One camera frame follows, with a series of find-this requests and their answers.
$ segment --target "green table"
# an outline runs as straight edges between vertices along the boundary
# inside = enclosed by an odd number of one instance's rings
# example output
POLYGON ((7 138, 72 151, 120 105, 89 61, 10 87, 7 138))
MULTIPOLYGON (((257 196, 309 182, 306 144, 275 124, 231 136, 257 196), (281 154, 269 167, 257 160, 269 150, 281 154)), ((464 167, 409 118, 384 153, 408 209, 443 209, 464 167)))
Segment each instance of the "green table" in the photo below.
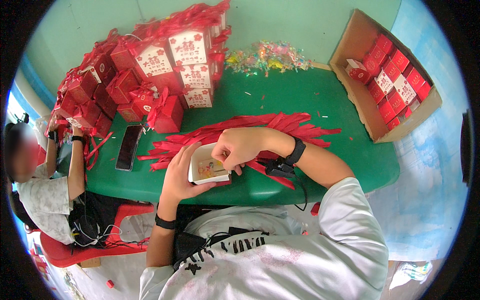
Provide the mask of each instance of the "green table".
MULTIPOLYGON (((325 129, 342 128, 339 134, 324 135, 332 142, 329 151, 335 153, 352 168, 364 192, 394 183, 400 173, 392 143, 374 144, 360 122, 354 105, 348 100, 342 84, 331 71, 314 69, 306 72, 271 71, 268 78, 245 77, 225 70, 221 86, 215 91, 213 108, 185 111, 182 132, 191 132, 201 126, 224 121, 237 115, 308 112, 309 122, 325 129)), ((165 170, 149 172, 155 160, 135 160, 131 172, 115 170, 125 128, 128 124, 117 114, 111 130, 114 132, 101 148, 96 165, 87 172, 87 189, 100 194, 138 201, 158 202, 165 170)), ((149 131, 142 135, 137 155, 147 155, 152 142, 169 134, 149 131)), ((308 192, 309 202, 320 201, 326 189, 298 172, 308 192)), ((232 184, 213 188, 184 204, 217 205, 274 205, 304 202, 300 187, 295 191, 246 167, 242 176, 232 175, 232 184)))

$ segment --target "green wall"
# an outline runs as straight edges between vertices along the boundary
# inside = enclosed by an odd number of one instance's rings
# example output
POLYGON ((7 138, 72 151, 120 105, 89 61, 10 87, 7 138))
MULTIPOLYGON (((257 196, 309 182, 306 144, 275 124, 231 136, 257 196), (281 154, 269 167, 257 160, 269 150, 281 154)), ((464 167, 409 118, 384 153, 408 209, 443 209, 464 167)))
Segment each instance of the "green wall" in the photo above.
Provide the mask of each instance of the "green wall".
MULTIPOLYGON (((220 0, 205 0, 216 4, 220 0)), ((328 63, 354 8, 390 29, 401 0, 232 0, 228 24, 230 49, 260 39, 285 40, 304 49, 306 58, 328 63)), ((136 23, 161 18, 198 0, 57 0, 27 45, 26 53, 48 90, 78 66, 93 43, 111 28, 130 33, 136 23)))

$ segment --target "smartphone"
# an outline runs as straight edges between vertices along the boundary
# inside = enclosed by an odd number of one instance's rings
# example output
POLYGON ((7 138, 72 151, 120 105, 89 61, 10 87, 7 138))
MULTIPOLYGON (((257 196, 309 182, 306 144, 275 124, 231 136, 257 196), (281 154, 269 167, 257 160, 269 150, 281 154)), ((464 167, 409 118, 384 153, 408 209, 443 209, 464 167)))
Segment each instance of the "smartphone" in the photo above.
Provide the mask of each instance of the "smartphone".
POLYGON ((121 171, 131 171, 135 153, 137 152, 138 142, 142 136, 143 125, 130 125, 123 136, 119 156, 115 169, 121 171))

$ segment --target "left hand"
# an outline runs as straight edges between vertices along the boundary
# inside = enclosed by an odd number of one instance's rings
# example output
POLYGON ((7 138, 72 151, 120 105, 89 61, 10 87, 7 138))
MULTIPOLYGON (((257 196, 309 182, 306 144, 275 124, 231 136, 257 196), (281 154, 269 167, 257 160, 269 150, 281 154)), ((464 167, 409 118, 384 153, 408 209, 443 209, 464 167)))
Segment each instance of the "left hand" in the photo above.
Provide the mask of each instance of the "left hand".
POLYGON ((160 201, 178 204, 183 199, 193 198, 216 186, 215 182, 193 185, 188 181, 190 159, 195 150, 201 145, 202 143, 198 142, 190 146, 184 146, 172 158, 163 181, 160 201))
POLYGON ((54 113, 52 118, 50 119, 50 123, 48 124, 48 131, 55 131, 59 127, 55 121, 57 120, 57 114, 54 113))

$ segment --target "brown cardboard on floor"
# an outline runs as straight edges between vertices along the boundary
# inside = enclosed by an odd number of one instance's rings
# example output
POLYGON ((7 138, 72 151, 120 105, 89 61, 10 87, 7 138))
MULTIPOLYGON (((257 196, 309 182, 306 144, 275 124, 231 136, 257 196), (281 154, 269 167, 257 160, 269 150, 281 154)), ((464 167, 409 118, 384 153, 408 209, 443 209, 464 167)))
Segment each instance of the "brown cardboard on floor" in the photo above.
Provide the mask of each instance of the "brown cardboard on floor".
POLYGON ((413 56, 410 49, 375 20, 358 9, 354 10, 329 64, 347 90, 348 98, 357 108, 360 121, 365 125, 374 143, 401 140, 442 105, 442 99, 433 85, 431 78, 413 56), (391 131, 388 131, 367 87, 360 81, 352 79, 345 72, 347 59, 362 60, 363 55, 370 49, 379 33, 387 36, 410 60, 410 63, 413 63, 420 75, 432 86, 428 96, 420 106, 413 111, 404 122, 400 123, 391 131))
POLYGON ((100 267, 100 257, 87 259, 78 263, 78 265, 82 268, 100 267))

